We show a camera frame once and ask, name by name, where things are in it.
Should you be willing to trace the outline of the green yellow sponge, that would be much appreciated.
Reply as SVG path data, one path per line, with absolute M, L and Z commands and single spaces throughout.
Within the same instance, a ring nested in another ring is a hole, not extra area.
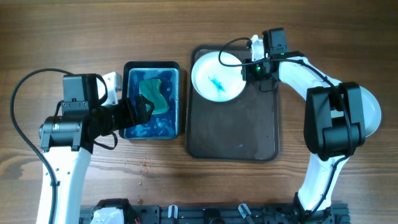
M 169 105 L 160 92 L 161 80 L 150 79 L 139 82 L 139 91 L 146 99 L 154 104 L 152 114 L 164 114 L 168 111 Z

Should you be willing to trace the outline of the white plate blue stain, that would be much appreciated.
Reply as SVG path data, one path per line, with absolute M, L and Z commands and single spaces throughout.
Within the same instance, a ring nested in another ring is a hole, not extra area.
M 205 99 L 214 102 L 233 100 L 246 86 L 241 74 L 242 66 L 227 67 L 218 60 L 219 51 L 201 56 L 191 71 L 194 89 Z

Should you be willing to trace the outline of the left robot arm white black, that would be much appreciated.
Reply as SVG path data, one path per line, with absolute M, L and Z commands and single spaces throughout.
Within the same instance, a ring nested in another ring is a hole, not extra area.
M 107 97 L 66 96 L 62 115 L 40 129 L 45 159 L 37 223 L 78 223 L 83 185 L 96 138 L 148 122 L 155 108 L 142 95 L 106 105 Z

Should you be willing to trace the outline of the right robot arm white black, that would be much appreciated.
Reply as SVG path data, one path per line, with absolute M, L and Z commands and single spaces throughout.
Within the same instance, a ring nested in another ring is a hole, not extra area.
M 325 220 L 338 176 L 367 136 L 360 86 L 330 78 L 300 52 L 246 60 L 242 75 L 245 81 L 273 78 L 305 100 L 303 135 L 310 160 L 292 218 L 297 223 Z

